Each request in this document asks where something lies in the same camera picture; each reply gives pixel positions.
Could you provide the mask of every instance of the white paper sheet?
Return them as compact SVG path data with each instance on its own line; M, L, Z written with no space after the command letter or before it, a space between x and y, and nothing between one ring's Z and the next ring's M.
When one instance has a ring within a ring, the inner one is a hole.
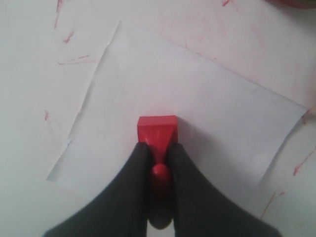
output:
M145 30L120 23L71 144L48 180L94 198L137 142L140 116L177 115L202 173L243 205L306 109Z

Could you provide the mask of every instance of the red object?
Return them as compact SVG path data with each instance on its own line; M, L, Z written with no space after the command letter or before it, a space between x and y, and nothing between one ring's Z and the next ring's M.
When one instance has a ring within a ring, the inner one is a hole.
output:
M296 7L296 8L316 8L316 3L315 2L311 2L308 3L307 0L276 0L279 1L283 4L292 6L292 7Z
M152 150L155 164L150 173L151 213L150 223L163 229L172 219L172 175L166 166L166 152L172 142L178 142L176 116L140 117L137 124L138 141Z

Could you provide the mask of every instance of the paper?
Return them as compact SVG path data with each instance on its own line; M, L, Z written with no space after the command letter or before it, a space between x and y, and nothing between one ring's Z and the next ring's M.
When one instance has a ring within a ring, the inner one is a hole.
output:
M243 205L306 109L145 30L120 23L48 180L90 199L137 142L140 116L177 115L179 141Z

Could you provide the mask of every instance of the white table surface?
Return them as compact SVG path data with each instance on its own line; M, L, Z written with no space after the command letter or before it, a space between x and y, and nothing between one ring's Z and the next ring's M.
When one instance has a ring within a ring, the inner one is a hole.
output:
M308 108L316 104L315 10L265 0L231 0L225 6L221 0L59 0L57 5L57 0L0 1L0 236L41 236L89 202L45 179L119 20ZM264 213L263 220L285 237L316 232L315 110L297 124L244 207L259 218ZM172 235L171 228L149 233Z

